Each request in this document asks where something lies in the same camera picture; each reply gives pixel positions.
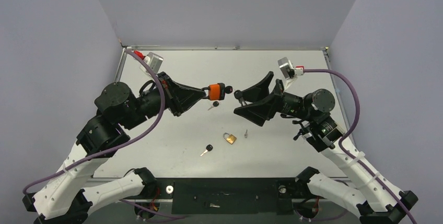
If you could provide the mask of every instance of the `white wall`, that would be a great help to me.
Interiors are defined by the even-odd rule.
[[[333,69],[351,80],[362,104],[355,143],[418,195],[418,223],[443,216],[442,42],[443,0],[356,0],[330,47]],[[351,121],[354,104],[340,85]]]
[[[58,169],[121,47],[98,0],[0,4],[0,222],[32,223],[21,189]]]
[[[100,0],[125,45],[329,46],[355,0]]]

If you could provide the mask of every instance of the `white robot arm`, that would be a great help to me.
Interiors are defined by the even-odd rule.
[[[134,56],[153,77],[139,91],[136,98],[131,89],[122,82],[114,82],[104,88],[95,100],[98,108],[94,116],[77,136],[71,152],[56,174],[35,181],[24,189],[23,203],[28,211],[39,214],[34,223],[62,224],[83,223],[97,209],[129,196],[148,197],[153,194],[156,179],[146,168],[135,169],[125,177],[95,187],[84,187],[96,169],[115,152],[141,139],[149,133],[161,118],[164,109],[180,116],[201,99],[223,100],[231,86],[217,83],[205,88],[193,88],[174,82],[166,73],[155,74],[159,62],[153,68]],[[147,118],[159,114],[154,124],[144,134],[130,140],[121,126],[132,129]],[[36,193],[28,193],[33,185],[49,180]]]
[[[402,191],[383,177],[349,138],[358,122],[360,110],[358,97],[350,82],[331,70],[293,67],[287,58],[279,60],[278,65],[286,78],[286,85],[277,79],[274,89],[269,92],[268,87],[274,76],[273,72],[269,72],[258,84],[234,92],[241,104],[241,107],[234,109],[234,114],[259,126],[263,126],[277,112],[282,118],[298,119],[293,120],[293,124],[300,125],[294,140],[302,136],[317,152],[334,162],[356,186],[356,189],[350,188],[308,167],[296,177],[296,181],[305,185],[313,195],[344,207],[359,217],[363,224],[399,223],[406,215],[416,223],[409,210],[418,201],[417,196],[411,191]],[[304,73],[334,74],[349,86],[357,108],[354,123],[347,133],[330,117],[335,98],[329,91],[319,89],[304,97],[285,92],[290,83]]]

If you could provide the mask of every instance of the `small brass padlock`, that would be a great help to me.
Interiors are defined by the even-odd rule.
[[[234,144],[234,142],[237,140],[237,138],[232,135],[232,134],[228,134],[228,133],[224,133],[223,134],[223,138],[229,142],[231,145]]]

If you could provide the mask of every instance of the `purple cable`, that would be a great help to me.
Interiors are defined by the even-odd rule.
[[[357,91],[355,91],[354,86],[351,84],[351,82],[345,77],[343,76],[341,73],[333,71],[333,70],[329,70],[329,69],[305,69],[305,73],[328,73],[328,74],[333,74],[335,76],[337,76],[338,78],[342,79],[347,86],[349,87],[349,89],[351,90],[352,96],[354,97],[354,102],[355,102],[355,117],[354,117],[354,121],[351,125],[351,127],[349,128],[349,131],[347,131],[343,137],[339,140],[339,147],[340,149],[347,155],[349,155],[352,159],[355,159],[356,156],[354,156],[351,152],[349,152],[348,150],[346,150],[343,147],[343,141],[344,139],[346,139],[351,133],[352,131],[354,131],[355,127],[357,126],[358,120],[360,118],[360,101],[358,99],[357,96]],[[375,177],[375,173],[361,160],[358,160],[358,164],[360,164],[363,168],[366,169],[366,171],[368,171],[368,173]],[[395,201],[399,204],[399,206],[403,209],[403,211],[407,214],[407,216],[410,218],[411,222],[413,224],[417,224],[417,221],[415,221],[414,217],[412,216],[411,212],[409,212],[409,210],[406,208],[406,206],[400,201],[400,199],[397,198],[397,196],[393,193],[393,191],[391,189],[388,188],[388,186],[386,186],[386,184],[377,176],[376,177],[376,181],[382,186],[384,187],[384,189],[386,189],[386,191],[392,196],[392,198],[395,199]]]
[[[161,223],[161,222],[168,222],[168,221],[180,220],[180,219],[184,219],[184,218],[186,218],[186,216],[174,216],[174,215],[169,215],[169,214],[159,213],[159,212],[153,211],[153,210],[151,210],[151,209],[149,209],[149,208],[142,207],[142,206],[140,206],[140,205],[137,204],[137,203],[127,201],[127,200],[125,200],[125,199],[121,199],[120,201],[121,201],[121,202],[124,202],[124,203],[126,203],[126,204],[129,204],[129,205],[132,205],[132,206],[134,206],[134,207],[137,207],[137,208],[139,208],[139,209],[141,209],[141,210],[138,212],[138,215],[140,215],[140,213],[141,213],[142,211],[146,211],[146,212],[149,212],[149,213],[154,214],[154,215],[159,215],[159,216],[163,216],[163,217],[170,218],[169,220],[147,220],[148,222],[160,222],[160,223]]]
[[[83,159],[80,159],[80,160],[78,160],[78,161],[72,163],[70,166],[67,166],[67,167],[66,167],[66,170],[70,170],[70,169],[72,169],[72,168],[74,168],[74,167],[76,167],[76,166],[78,166],[78,165],[80,165],[80,164],[82,164],[82,163],[84,163],[84,162],[86,162],[86,161],[88,161],[88,160],[91,160],[91,159],[93,159],[93,158],[97,158],[97,157],[100,157],[100,156],[103,156],[103,155],[109,154],[109,153],[111,153],[111,152],[115,152],[115,151],[117,151],[117,150],[119,150],[119,149],[121,149],[121,148],[127,147],[127,146],[129,146],[130,144],[139,141],[140,139],[142,139],[143,137],[145,137],[147,134],[149,134],[149,133],[150,133],[150,132],[151,132],[151,131],[157,126],[157,124],[160,122],[160,119],[161,119],[161,117],[163,116],[163,110],[165,109],[165,93],[164,93],[163,89],[160,89],[160,88],[162,87],[162,86],[161,86],[161,83],[160,83],[160,80],[158,79],[158,77],[157,77],[157,75],[154,73],[154,71],[148,66],[148,64],[146,64],[146,63],[145,63],[140,57],[138,57],[137,54],[133,53],[132,51],[130,51],[130,50],[128,50],[128,49],[125,50],[125,53],[127,53],[127,54],[133,56],[138,62],[140,62],[140,63],[145,67],[145,69],[148,71],[148,73],[149,73],[149,74],[152,76],[152,78],[154,79],[155,85],[159,88],[158,90],[159,90],[159,92],[160,92],[160,101],[161,101],[161,102],[160,102],[160,111],[158,112],[157,118],[155,119],[155,121],[152,123],[152,125],[151,125],[146,131],[144,131],[144,132],[143,132],[142,134],[140,134],[139,136],[133,138],[132,140],[130,140],[130,141],[124,143],[124,144],[118,145],[118,146],[116,146],[116,147],[113,147],[113,148],[107,149],[107,150],[105,150],[105,151],[101,151],[101,152],[98,152],[98,153],[96,153],[96,154],[93,154],[93,155],[90,155],[90,156],[84,157]],[[53,174],[53,175],[49,175],[49,176],[47,176],[47,177],[44,177],[44,178],[42,178],[42,179],[39,179],[39,180],[36,180],[36,181],[34,181],[34,182],[29,183],[28,185],[25,186],[25,188],[23,188],[23,190],[22,190],[23,194],[27,194],[27,193],[28,193],[28,189],[29,189],[30,187],[32,187],[32,186],[34,186],[34,185],[37,185],[37,184],[39,184],[39,183],[42,183],[42,182],[45,182],[45,181],[51,180],[51,179],[53,179],[53,178],[55,178],[55,177],[57,177],[57,176],[62,175],[64,172],[65,172],[64,170],[61,170],[61,171],[59,171],[59,172],[57,172],[57,173],[55,173],[55,174]]]

